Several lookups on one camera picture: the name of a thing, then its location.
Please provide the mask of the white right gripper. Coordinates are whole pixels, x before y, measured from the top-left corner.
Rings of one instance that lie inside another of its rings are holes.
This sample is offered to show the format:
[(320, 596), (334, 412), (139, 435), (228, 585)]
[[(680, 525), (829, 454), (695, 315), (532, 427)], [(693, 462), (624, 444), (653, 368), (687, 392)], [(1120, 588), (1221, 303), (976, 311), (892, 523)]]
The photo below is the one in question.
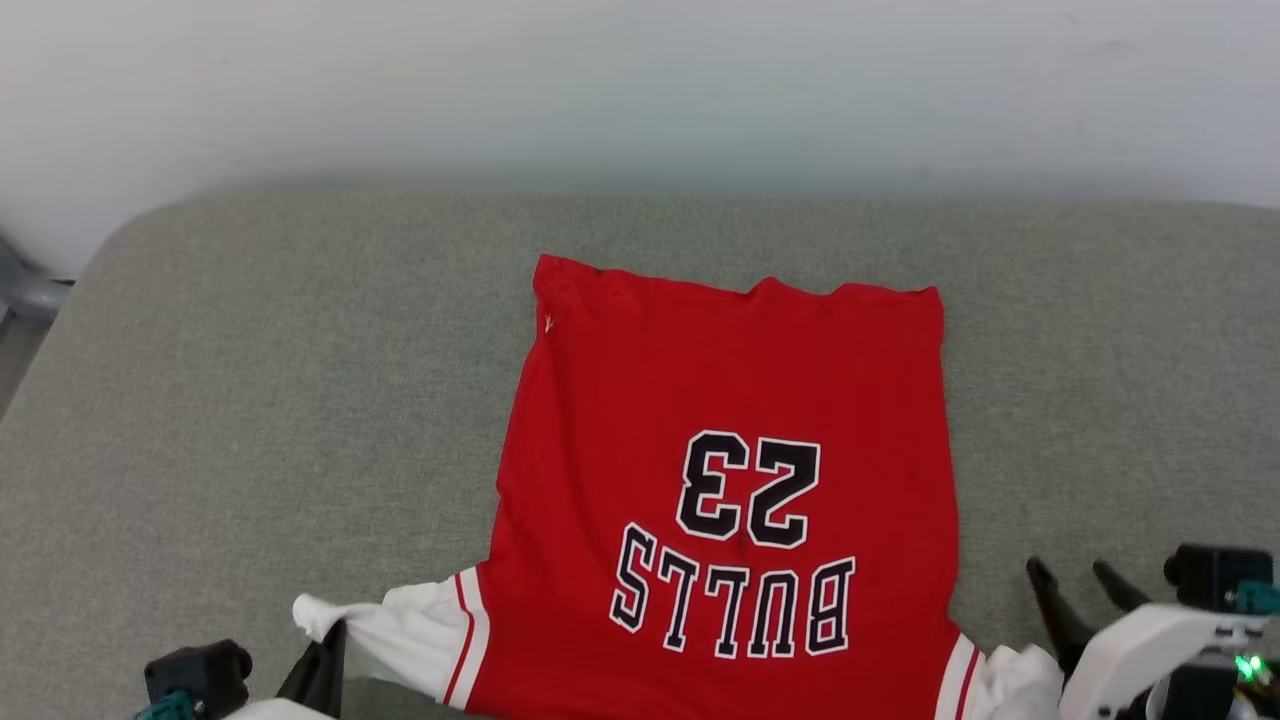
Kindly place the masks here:
[(1149, 603), (1151, 597), (1096, 560), (1092, 571), (1110, 603), (1128, 614), (1097, 632), (1060, 592), (1059, 580), (1038, 557), (1027, 560), (1027, 575), (1053, 655), (1066, 680), (1059, 711), (1062, 720), (1114, 717), (1138, 696), (1185, 664), (1235, 656), (1262, 637), (1267, 615), (1210, 612), (1178, 603)]

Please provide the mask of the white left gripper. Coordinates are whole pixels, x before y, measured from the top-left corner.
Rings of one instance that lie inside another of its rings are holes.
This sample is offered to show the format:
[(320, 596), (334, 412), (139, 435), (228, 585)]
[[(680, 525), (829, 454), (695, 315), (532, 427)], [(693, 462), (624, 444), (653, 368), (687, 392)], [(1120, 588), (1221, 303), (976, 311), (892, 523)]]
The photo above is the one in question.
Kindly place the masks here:
[(252, 701), (223, 720), (335, 720), (342, 715), (346, 621), (339, 619), (323, 641), (314, 641), (276, 692), (278, 698)]

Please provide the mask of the red Bulls 23 jersey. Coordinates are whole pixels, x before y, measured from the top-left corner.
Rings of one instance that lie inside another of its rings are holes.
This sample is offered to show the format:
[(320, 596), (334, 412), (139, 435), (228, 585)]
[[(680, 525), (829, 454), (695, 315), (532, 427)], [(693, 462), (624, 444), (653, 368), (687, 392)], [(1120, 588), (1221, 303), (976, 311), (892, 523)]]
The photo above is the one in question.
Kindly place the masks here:
[(746, 293), (543, 256), (490, 552), (376, 603), (298, 597), (353, 674), (500, 720), (1056, 716), (1037, 646), (948, 616), (936, 290)]

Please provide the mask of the grey fabric sofa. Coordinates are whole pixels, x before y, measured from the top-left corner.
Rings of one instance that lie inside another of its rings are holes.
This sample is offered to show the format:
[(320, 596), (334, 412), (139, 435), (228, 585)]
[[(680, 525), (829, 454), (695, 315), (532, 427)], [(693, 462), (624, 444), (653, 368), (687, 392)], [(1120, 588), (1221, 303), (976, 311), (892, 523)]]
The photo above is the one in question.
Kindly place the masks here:
[(543, 252), (745, 291), (934, 286), (954, 616), (1044, 638), (1032, 555), (1167, 596), (1181, 542), (1280, 559), (1280, 210), (1204, 202), (260, 193), (164, 208), (76, 282), (0, 419), (0, 720), (131, 720), (232, 638), (271, 694), (308, 592), (486, 553)]

